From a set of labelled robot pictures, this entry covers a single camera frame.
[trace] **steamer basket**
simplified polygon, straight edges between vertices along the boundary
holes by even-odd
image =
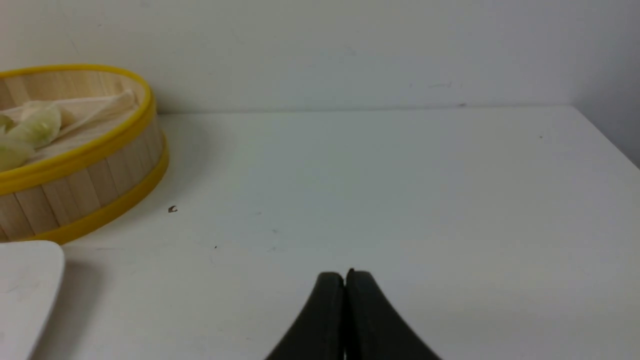
[[[138,75],[102,65],[0,73],[0,110],[31,100],[105,97],[127,89],[136,94],[139,107],[126,120],[83,145],[0,172],[0,241],[62,244],[88,234],[144,199],[169,164],[156,101]]]

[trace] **wooden slat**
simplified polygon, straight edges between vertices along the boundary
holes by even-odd
[[[0,226],[9,240],[33,236],[29,220],[12,193],[0,196]]]
[[[79,97],[84,97],[84,94],[78,92],[76,84],[70,76],[72,72],[72,70],[55,72],[56,86],[60,90],[61,99],[77,99]]]
[[[158,159],[160,159],[160,155],[162,155],[164,150],[164,137],[162,135],[162,131],[160,131],[157,118],[155,118],[149,126],[151,127],[152,133],[151,139],[155,143],[155,146],[160,149],[160,154],[158,155]]]
[[[151,124],[149,124],[147,128],[142,132],[142,136],[145,139],[145,145],[147,146],[149,152],[151,164],[153,164],[153,166],[156,166],[158,164],[158,161],[160,160],[160,155],[162,155],[162,144],[157,141]]]
[[[13,101],[13,97],[11,97],[11,92],[9,88],[6,86],[6,83],[3,79],[0,79],[0,110],[7,110],[17,107],[15,101]]]
[[[100,74],[97,71],[79,70],[69,73],[69,77],[73,80],[76,89],[82,97],[96,97],[107,95],[102,88]]]
[[[29,98],[29,92],[27,92],[24,81],[20,76],[5,78],[4,83],[9,89],[11,98],[13,99],[13,102],[16,106],[22,106],[22,104],[24,104],[25,102],[32,100],[31,98]]]
[[[85,217],[100,209],[100,200],[98,200],[98,195],[95,193],[95,188],[87,169],[84,168],[67,176],[67,182],[82,216]]]
[[[2,230],[2,227],[0,227],[0,243],[4,243],[9,241],[9,237],[4,233],[4,230]]]
[[[129,169],[131,179],[133,180],[134,185],[136,185],[140,183],[142,179],[144,179],[146,173],[142,169],[142,162],[138,157],[135,143],[128,143],[127,145],[125,145],[125,147],[122,148],[122,150],[124,151],[124,159],[127,164],[127,169]]]
[[[80,210],[66,178],[63,177],[43,184],[42,190],[60,226],[71,224],[81,218]]]
[[[145,176],[147,176],[147,174],[154,168],[154,164],[151,161],[151,155],[149,154],[149,149],[145,143],[144,134],[138,135],[138,137],[133,140],[133,145],[136,149],[136,154],[138,155],[140,164],[142,165],[142,171],[145,173]]]
[[[41,186],[34,186],[15,193],[24,215],[34,233],[40,234],[59,227],[55,215]]]
[[[22,80],[31,100],[60,100],[66,99],[61,92],[56,72],[38,72],[23,75]]]
[[[86,169],[89,171],[95,193],[102,207],[111,204],[118,198],[118,189],[116,189],[116,185],[113,182],[109,164],[106,160],[100,160]]]
[[[145,97],[145,90],[142,85],[124,75],[120,75],[120,82],[122,84],[122,88],[131,89],[134,93],[136,93],[136,103],[140,105]]]
[[[100,80],[102,81],[102,88],[107,95],[121,94],[125,89],[120,81],[121,76],[112,74],[110,72],[101,72]]]
[[[109,164],[111,177],[113,178],[113,183],[118,190],[118,194],[126,194],[131,190],[131,188],[133,188],[134,182],[131,174],[129,173],[129,169],[127,168],[124,151],[120,149],[114,152],[107,158],[107,163]]]

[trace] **white tabletop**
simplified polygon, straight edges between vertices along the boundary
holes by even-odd
[[[444,360],[640,359],[640,171],[573,108],[161,123],[165,178],[63,247],[36,360],[263,359],[349,267]]]

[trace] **yellow rim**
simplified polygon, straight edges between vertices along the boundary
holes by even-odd
[[[168,166],[169,150],[165,140],[162,157],[160,157],[156,167],[151,170],[140,184],[129,190],[125,195],[91,215],[69,225],[20,241],[49,240],[62,245],[105,226],[142,201],[158,185]]]
[[[133,141],[156,115],[156,100],[147,82],[139,75],[117,67],[89,64],[50,65],[0,72],[0,78],[63,70],[94,70],[127,76],[137,81],[144,88],[145,98],[130,118],[104,136],[54,158],[0,172],[0,195],[18,192],[73,174],[100,159],[106,158]]]

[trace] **white plate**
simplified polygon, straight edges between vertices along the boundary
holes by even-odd
[[[49,319],[65,269],[50,241],[0,244],[0,360],[27,360]]]

